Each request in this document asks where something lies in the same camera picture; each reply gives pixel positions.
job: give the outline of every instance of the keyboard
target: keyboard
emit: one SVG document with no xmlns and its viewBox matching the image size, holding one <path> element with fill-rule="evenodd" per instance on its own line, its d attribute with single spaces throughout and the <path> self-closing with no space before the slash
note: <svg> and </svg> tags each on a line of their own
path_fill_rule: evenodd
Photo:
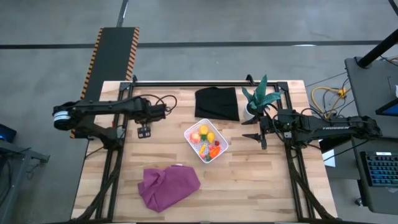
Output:
<svg viewBox="0 0 398 224">
<path fill-rule="evenodd" d="M 361 152 L 368 183 L 373 187 L 398 187 L 398 153 Z"/>
</svg>

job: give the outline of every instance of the plastic basket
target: plastic basket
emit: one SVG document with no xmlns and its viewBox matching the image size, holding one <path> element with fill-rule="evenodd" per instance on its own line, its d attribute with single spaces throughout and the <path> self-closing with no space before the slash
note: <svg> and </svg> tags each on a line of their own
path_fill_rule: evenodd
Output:
<svg viewBox="0 0 398 224">
<path fill-rule="evenodd" d="M 192 143 L 190 140 L 190 135 L 191 133 L 195 132 L 195 131 L 199 131 L 199 127 L 201 125 L 207 125 L 209 128 L 209 132 L 213 132 L 215 135 L 215 139 L 212 143 L 212 145 L 215 146 L 214 142 L 218 141 L 220 143 L 220 153 L 212 158 L 212 160 L 210 161 L 206 161 L 205 159 L 202 159 L 199 155 L 199 151 L 200 148 L 202 147 L 202 145 L 206 145 L 206 149 L 204 151 L 204 154 L 207 155 L 209 153 L 209 148 L 208 146 L 210 145 L 210 143 L 206 140 L 200 140 L 199 143 Z M 198 157 L 202 160 L 202 162 L 204 163 L 210 163 L 211 161 L 215 160 L 217 157 L 219 157 L 222 153 L 224 153 L 227 148 L 228 148 L 228 142 L 225 140 L 225 138 L 217 131 L 217 129 L 214 127 L 214 125 L 208 120 L 208 119 L 202 119 L 199 122 L 197 122 L 196 124 L 194 124 L 191 128 L 188 128 L 185 132 L 184 132 L 184 137 L 185 139 L 189 142 L 189 145 L 191 145 L 192 149 L 196 152 L 196 154 L 198 155 Z"/>
</svg>

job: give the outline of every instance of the wooden table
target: wooden table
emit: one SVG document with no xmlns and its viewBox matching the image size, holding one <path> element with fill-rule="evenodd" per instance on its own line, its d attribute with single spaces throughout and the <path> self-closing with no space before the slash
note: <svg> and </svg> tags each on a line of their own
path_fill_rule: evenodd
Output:
<svg viewBox="0 0 398 224">
<path fill-rule="evenodd" d="M 301 111 L 308 108 L 304 82 L 287 82 L 294 109 Z M 117 100 L 119 84 L 120 82 L 104 82 L 100 100 Z M 258 124 L 243 126 L 235 121 L 211 120 L 228 141 L 228 150 L 210 164 L 204 164 L 191 149 L 183 132 L 201 120 L 194 117 L 195 92 L 200 88 L 134 87 L 133 96 L 150 93 L 161 97 L 171 94 L 177 97 L 178 104 L 167 119 L 152 123 L 150 138 L 138 139 L 138 126 L 134 121 L 129 122 L 114 222 L 296 221 L 285 149 L 275 134 L 266 136 L 268 148 L 262 150 L 256 141 L 242 137 L 245 133 L 258 133 Z M 247 100 L 241 88 L 236 88 L 236 95 L 242 122 Z M 174 100 L 166 98 L 165 103 L 173 105 Z M 95 123 L 108 127 L 112 120 L 113 115 L 101 115 L 96 116 Z M 92 141 L 87 153 L 101 146 L 101 142 Z M 73 218 L 79 216 L 98 193 L 105 157 L 106 151 L 102 150 L 85 161 Z M 327 211 L 336 216 L 321 152 L 308 147 L 303 150 L 303 157 L 312 192 Z M 192 166 L 201 182 L 200 190 L 161 213 L 149 210 L 137 191 L 143 170 L 163 169 L 173 164 Z M 305 210 L 302 193 L 300 198 Z"/>
</svg>

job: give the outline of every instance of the concrete floor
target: concrete floor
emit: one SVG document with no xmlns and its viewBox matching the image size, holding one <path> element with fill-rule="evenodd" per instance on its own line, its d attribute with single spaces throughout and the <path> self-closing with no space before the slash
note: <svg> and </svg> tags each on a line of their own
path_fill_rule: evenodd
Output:
<svg viewBox="0 0 398 224">
<path fill-rule="evenodd" d="M 116 25 L 122 0 L 0 0 L 0 44 L 92 43 Z M 141 28 L 139 42 L 381 40 L 397 27 L 387 0 L 130 0 L 123 26 Z M 270 80 L 311 84 L 344 71 L 343 60 L 374 46 L 139 49 L 140 80 Z M 91 49 L 0 50 L 0 123 L 18 130 L 16 144 L 51 154 L 26 181 L 13 223 L 69 219 L 86 141 L 52 126 L 52 107 L 78 98 Z M 397 55 L 394 47 L 385 56 Z M 346 75 L 312 85 L 340 87 Z M 316 99 L 320 102 L 321 94 Z M 354 103 L 344 115 L 356 114 Z M 394 223 L 398 216 L 353 204 L 355 181 L 330 180 L 344 220 Z"/>
</svg>

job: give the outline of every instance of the purple cloth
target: purple cloth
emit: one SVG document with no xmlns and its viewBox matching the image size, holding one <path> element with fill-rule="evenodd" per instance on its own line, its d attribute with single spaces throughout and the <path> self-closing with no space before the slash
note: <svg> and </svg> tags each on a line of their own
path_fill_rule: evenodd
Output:
<svg viewBox="0 0 398 224">
<path fill-rule="evenodd" d="M 144 169 L 138 192 L 147 208 L 161 212 L 197 191 L 199 186 L 192 167 L 173 165 L 165 170 Z"/>
</svg>

